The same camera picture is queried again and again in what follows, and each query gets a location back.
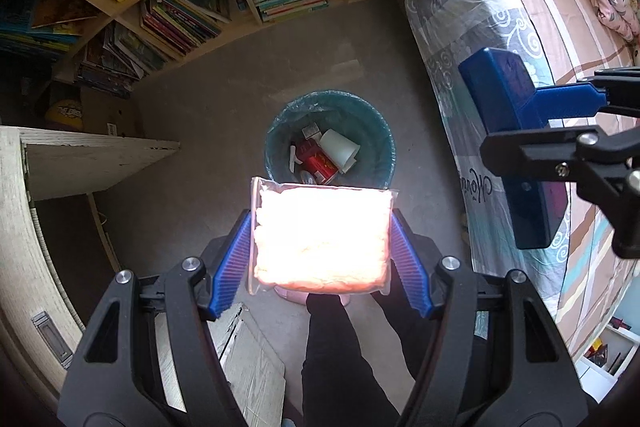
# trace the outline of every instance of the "slipper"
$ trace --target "slipper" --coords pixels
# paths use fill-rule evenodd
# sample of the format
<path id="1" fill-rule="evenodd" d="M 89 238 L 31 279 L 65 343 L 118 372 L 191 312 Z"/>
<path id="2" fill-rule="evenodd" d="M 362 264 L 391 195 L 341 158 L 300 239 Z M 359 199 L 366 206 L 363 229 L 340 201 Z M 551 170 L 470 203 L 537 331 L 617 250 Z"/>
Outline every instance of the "slipper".
<path id="1" fill-rule="evenodd" d="M 287 290 L 280 286 L 274 286 L 273 289 L 275 292 L 285 299 L 286 301 L 295 302 L 296 304 L 306 305 L 306 298 L 308 297 L 308 292 L 299 292 L 296 290 Z M 350 295 L 340 295 L 340 302 L 343 306 L 346 306 L 351 301 Z"/>

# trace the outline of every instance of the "drawer handle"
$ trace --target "drawer handle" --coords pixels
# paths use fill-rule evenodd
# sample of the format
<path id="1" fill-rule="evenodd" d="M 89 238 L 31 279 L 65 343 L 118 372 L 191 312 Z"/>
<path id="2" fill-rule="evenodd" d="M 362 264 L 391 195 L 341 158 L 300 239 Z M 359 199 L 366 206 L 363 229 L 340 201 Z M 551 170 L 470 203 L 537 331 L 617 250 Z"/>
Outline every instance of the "drawer handle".
<path id="1" fill-rule="evenodd" d="M 58 328 L 53 323 L 51 317 L 47 312 L 40 312 L 37 315 L 31 317 L 31 322 L 36 326 L 38 333 L 45 341 L 53 355 L 58 359 L 60 365 L 65 369 L 68 369 L 73 358 L 73 352 L 66 345 L 66 342 L 60 335 Z"/>

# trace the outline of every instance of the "cardboard box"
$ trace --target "cardboard box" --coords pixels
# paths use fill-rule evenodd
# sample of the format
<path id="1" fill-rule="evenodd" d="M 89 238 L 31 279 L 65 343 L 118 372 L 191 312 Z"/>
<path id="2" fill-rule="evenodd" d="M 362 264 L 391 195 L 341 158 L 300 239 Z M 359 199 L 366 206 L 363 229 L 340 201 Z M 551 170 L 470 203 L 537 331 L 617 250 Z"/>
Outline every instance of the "cardboard box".
<path id="1" fill-rule="evenodd" d="M 81 88 L 80 100 L 84 132 L 130 138 L 145 137 L 138 108 L 132 100 L 123 100 L 88 87 Z"/>

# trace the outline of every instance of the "paper cup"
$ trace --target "paper cup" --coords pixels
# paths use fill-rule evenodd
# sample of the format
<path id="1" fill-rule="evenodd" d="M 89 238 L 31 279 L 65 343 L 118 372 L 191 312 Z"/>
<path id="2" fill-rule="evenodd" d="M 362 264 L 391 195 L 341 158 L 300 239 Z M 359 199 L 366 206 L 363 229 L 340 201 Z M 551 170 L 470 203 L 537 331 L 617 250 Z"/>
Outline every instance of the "paper cup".
<path id="1" fill-rule="evenodd" d="M 336 133 L 333 129 L 329 129 L 322 135 L 319 145 L 343 174 L 353 166 L 355 163 L 354 156 L 360 150 L 360 146 L 357 143 Z"/>

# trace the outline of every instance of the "metal screw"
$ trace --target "metal screw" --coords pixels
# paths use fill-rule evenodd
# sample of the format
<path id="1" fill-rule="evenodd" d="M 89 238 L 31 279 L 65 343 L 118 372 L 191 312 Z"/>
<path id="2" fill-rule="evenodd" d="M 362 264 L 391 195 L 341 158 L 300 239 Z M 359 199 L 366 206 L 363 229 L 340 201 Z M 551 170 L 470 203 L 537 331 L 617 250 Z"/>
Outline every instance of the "metal screw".
<path id="1" fill-rule="evenodd" d="M 182 269 L 192 272 L 200 267 L 200 260 L 197 257 L 187 257 L 182 261 Z"/>
<path id="2" fill-rule="evenodd" d="M 447 270 L 457 270 L 460 268 L 460 261 L 451 255 L 444 257 L 441 263 Z"/>
<path id="3" fill-rule="evenodd" d="M 511 280 L 520 284 L 527 280 L 527 275 L 522 270 L 514 270 L 511 272 Z"/>
<path id="4" fill-rule="evenodd" d="M 598 142 L 598 135 L 594 132 L 585 132 L 578 136 L 578 142 L 582 145 L 594 145 Z"/>
<path id="5" fill-rule="evenodd" d="M 126 284 L 131 280 L 132 277 L 133 274 L 131 270 L 122 270 L 121 272 L 116 273 L 116 282 L 118 284 Z"/>
<path id="6" fill-rule="evenodd" d="M 556 174 L 561 178 L 566 178 L 569 175 L 569 164 L 562 162 L 556 165 Z"/>
<path id="7" fill-rule="evenodd" d="M 640 196 L 640 169 L 629 172 L 626 176 L 626 184 L 633 190 L 638 196 Z"/>

